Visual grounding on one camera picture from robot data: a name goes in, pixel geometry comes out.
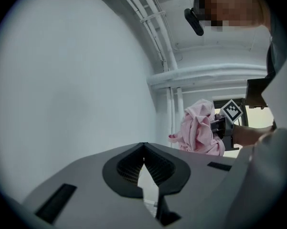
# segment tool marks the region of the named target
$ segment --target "crumpled fabric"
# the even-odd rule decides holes
[[[184,151],[223,156],[224,143],[210,128],[210,122],[215,120],[214,115],[213,103],[200,99],[185,109],[181,129],[178,133],[169,135],[169,141],[178,142],[179,149]]]

